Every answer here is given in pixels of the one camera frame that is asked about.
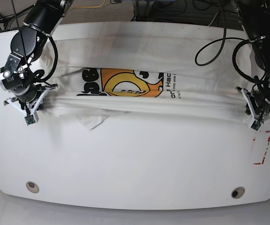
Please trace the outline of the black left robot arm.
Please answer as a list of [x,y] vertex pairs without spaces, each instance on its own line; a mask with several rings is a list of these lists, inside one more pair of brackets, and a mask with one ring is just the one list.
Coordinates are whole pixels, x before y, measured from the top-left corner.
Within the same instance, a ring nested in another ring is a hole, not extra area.
[[[270,113],[270,13],[263,0],[234,0],[232,4],[247,35],[247,39],[235,47],[232,63],[241,77],[257,87],[257,90],[251,91],[240,87],[237,90],[247,103],[247,124],[250,128],[259,130]],[[251,44],[255,61],[264,71],[263,78],[250,77],[239,69],[236,63],[237,52],[246,44]]]

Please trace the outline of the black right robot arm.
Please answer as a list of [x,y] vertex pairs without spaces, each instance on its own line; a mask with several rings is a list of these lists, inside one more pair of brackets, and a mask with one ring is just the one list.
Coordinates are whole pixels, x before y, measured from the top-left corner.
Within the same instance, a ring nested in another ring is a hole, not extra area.
[[[18,101],[18,110],[24,114],[28,125],[37,122],[36,111],[42,109],[47,93],[57,87],[47,83],[55,72],[59,57],[52,34],[72,3],[71,0],[36,1],[23,26],[12,38],[11,53],[5,66],[0,68],[1,88],[15,96],[4,103],[15,107],[15,101]],[[54,60],[50,72],[45,75],[42,69],[33,72],[30,65],[41,56],[47,41],[52,44]]]

